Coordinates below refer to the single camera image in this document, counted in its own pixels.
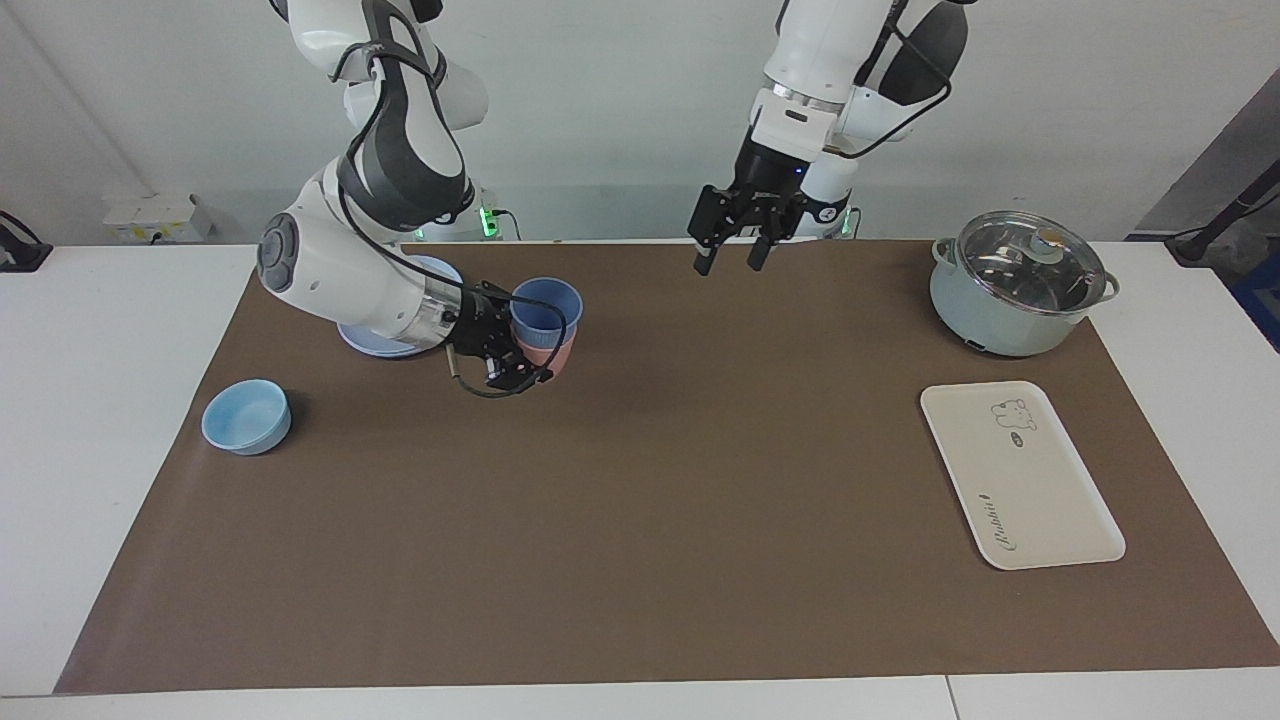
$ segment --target blue bowl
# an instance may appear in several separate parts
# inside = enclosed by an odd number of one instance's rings
[[[284,439],[293,416],[280,386],[253,379],[233,384],[205,407],[200,432],[209,445],[236,455],[261,455]]]

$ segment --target rectangular tray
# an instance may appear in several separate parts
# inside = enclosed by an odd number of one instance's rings
[[[1124,536],[1039,387],[934,386],[920,406],[987,562],[1027,570],[1124,557]]]

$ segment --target pot handle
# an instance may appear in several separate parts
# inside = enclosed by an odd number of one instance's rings
[[[933,260],[940,265],[945,264],[955,268],[956,264],[951,260],[951,251],[952,249],[955,249],[955,243],[956,238],[954,237],[943,237],[941,240],[934,240],[932,243],[929,243],[931,249],[933,250]],[[943,246],[945,250],[940,250],[938,246]]]
[[[1110,293],[1103,292],[1102,297],[1098,299],[1098,302],[1106,302],[1107,300],[1114,300],[1115,296],[1120,295],[1120,281],[1117,281],[1116,277],[1112,275],[1111,273],[1103,272],[1102,274],[1106,275],[1107,284],[1111,286],[1111,292]]]

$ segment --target power outlet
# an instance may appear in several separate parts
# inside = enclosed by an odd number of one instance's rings
[[[111,236],[129,245],[205,242],[214,224],[188,197],[146,197],[118,204],[102,219]]]

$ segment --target pink cup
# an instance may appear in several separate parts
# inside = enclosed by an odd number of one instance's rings
[[[573,334],[571,334],[568,337],[568,340],[564,341],[564,345],[561,347],[561,351],[556,355],[556,361],[552,363],[550,366],[547,368],[548,370],[550,370],[552,373],[554,373],[554,375],[552,377],[552,379],[558,378],[559,374],[561,374],[561,370],[564,369],[564,363],[568,361],[568,354],[570,354],[571,350],[573,350],[573,341],[575,340],[577,340],[577,329],[576,328],[575,328]],[[531,346],[526,345],[524,341],[521,341],[518,337],[516,338],[516,345],[520,346],[520,350],[525,354],[525,357],[529,357],[529,360],[531,363],[534,363],[535,365],[541,365],[541,364],[547,363],[547,359],[552,356],[552,348],[549,348],[549,347],[547,347],[547,348],[531,347]]]

